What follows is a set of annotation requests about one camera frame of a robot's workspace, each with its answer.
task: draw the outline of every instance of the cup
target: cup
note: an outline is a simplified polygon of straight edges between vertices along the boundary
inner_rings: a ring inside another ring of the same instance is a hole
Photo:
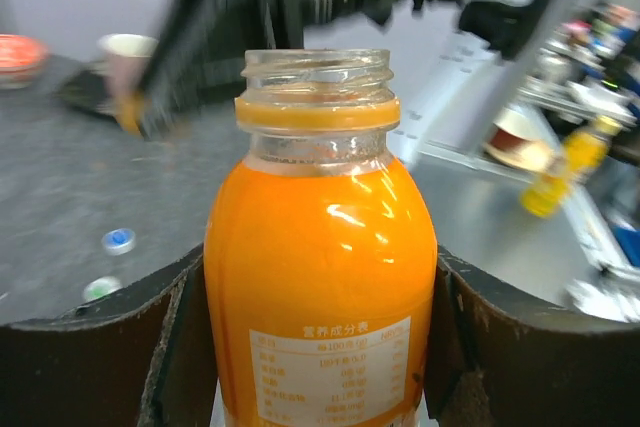
[[[106,83],[112,97],[131,91],[157,43],[152,37],[135,34],[110,34],[98,41],[106,54]]]

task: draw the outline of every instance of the white cup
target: white cup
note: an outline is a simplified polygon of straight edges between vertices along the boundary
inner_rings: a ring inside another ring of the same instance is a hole
[[[157,43],[152,37],[135,34],[110,34],[98,41],[106,54],[106,82],[112,97],[130,92]]]

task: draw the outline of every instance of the bottle label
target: bottle label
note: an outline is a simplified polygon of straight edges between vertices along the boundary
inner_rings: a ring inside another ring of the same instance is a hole
[[[344,427],[393,409],[405,397],[410,330],[411,317],[373,332],[366,322],[309,326],[307,339],[250,331],[264,425]],[[348,336],[335,337],[338,331]],[[407,420],[385,427],[408,426]]]

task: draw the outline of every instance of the plastic bottle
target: plastic bottle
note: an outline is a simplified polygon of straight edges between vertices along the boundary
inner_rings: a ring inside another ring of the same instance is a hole
[[[574,182],[584,182],[607,156],[611,139],[622,126],[599,115],[591,124],[574,131],[564,142],[569,174]]]
[[[522,206],[538,217],[549,217],[571,189],[569,165],[564,152],[556,154],[545,172],[524,191]]]
[[[414,427],[437,242],[388,51],[253,51],[205,276],[226,425]]]

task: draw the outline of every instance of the bottle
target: bottle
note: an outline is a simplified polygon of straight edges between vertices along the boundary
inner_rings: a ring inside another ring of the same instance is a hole
[[[587,126],[574,131],[564,142],[569,175],[573,182],[584,182],[609,152],[612,137],[622,126],[614,119],[599,115]]]
[[[538,217],[554,214],[571,189],[568,167],[565,153],[555,154],[547,169],[522,194],[522,206]]]
[[[437,242],[384,50],[246,53],[205,276],[226,425],[414,427]]]

